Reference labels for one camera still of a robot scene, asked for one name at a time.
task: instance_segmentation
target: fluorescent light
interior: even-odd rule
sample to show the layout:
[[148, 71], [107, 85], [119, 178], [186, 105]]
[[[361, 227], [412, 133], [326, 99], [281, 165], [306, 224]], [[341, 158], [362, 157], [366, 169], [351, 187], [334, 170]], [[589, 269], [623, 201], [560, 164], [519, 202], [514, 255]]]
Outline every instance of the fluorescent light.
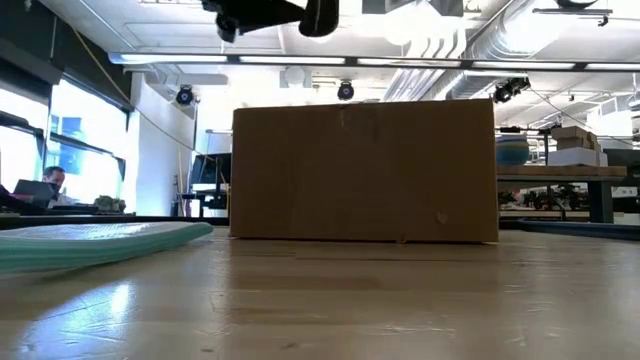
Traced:
[[225, 55], [189, 55], [189, 54], [142, 54], [111, 53], [109, 59], [114, 64], [143, 65], [156, 63], [225, 63]]
[[465, 70], [464, 75], [470, 76], [470, 77], [482, 77], [482, 76], [508, 77], [508, 78], [527, 77], [527, 73], [525, 72], [498, 71], [498, 70]]
[[459, 60], [447, 59], [402, 59], [402, 58], [360, 58], [359, 65], [393, 66], [393, 67], [425, 67], [425, 68], [457, 68]]
[[147, 5], [189, 5], [202, 7], [201, 0], [138, 0], [143, 6]]
[[345, 59], [342, 57], [314, 56], [240, 56], [240, 62], [258, 64], [341, 65], [345, 63]]
[[587, 70], [631, 70], [631, 71], [640, 71], [640, 64], [635, 63], [597, 63], [597, 64], [589, 64], [586, 67]]
[[572, 62], [541, 61], [475, 61], [475, 68], [491, 69], [524, 69], [524, 70], [568, 70], [576, 64]]

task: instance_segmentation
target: person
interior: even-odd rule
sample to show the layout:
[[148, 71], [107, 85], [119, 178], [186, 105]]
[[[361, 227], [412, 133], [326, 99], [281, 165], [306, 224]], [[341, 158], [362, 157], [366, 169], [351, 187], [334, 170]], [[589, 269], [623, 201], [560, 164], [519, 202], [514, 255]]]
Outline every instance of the person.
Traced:
[[[58, 186], [58, 191], [62, 188], [62, 184], [64, 184], [65, 179], [65, 171], [60, 166], [49, 166], [44, 169], [42, 173], [42, 182], [55, 184]], [[69, 206], [74, 205], [73, 199], [70, 197], [58, 194], [57, 199], [51, 200], [49, 202], [49, 208], [54, 206]]]

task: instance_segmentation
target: security camera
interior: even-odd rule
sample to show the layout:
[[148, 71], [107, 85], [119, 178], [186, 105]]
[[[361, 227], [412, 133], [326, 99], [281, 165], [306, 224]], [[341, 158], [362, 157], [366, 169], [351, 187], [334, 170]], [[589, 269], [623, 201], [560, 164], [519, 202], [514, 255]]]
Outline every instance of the security camera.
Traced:
[[180, 91], [178, 91], [178, 95], [176, 95], [176, 102], [182, 106], [189, 106], [194, 100], [193, 87], [191, 85], [180, 86]]
[[353, 86], [351, 86], [351, 81], [343, 80], [340, 84], [340, 88], [338, 89], [338, 99], [342, 101], [347, 101], [353, 99], [353, 95], [355, 94], [355, 90]]

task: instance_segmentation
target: cardboard box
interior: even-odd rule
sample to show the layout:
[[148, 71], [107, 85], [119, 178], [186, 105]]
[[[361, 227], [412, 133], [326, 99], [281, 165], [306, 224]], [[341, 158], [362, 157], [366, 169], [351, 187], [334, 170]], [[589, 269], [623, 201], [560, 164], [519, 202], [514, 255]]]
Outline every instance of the cardboard box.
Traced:
[[584, 148], [596, 150], [598, 137], [578, 126], [555, 128], [551, 130], [551, 138], [557, 141], [558, 150]]
[[490, 100], [236, 110], [231, 234], [498, 240]]

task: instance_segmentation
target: workbench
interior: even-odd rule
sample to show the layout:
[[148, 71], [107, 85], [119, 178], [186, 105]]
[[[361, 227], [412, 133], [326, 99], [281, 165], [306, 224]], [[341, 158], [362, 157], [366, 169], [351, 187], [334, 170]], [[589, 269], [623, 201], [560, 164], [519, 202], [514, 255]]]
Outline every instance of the workbench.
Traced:
[[640, 244], [228, 240], [0, 277], [3, 359], [638, 359]]
[[622, 166], [498, 166], [498, 189], [519, 190], [531, 187], [586, 183], [589, 192], [589, 221], [613, 223], [611, 185], [627, 176]]

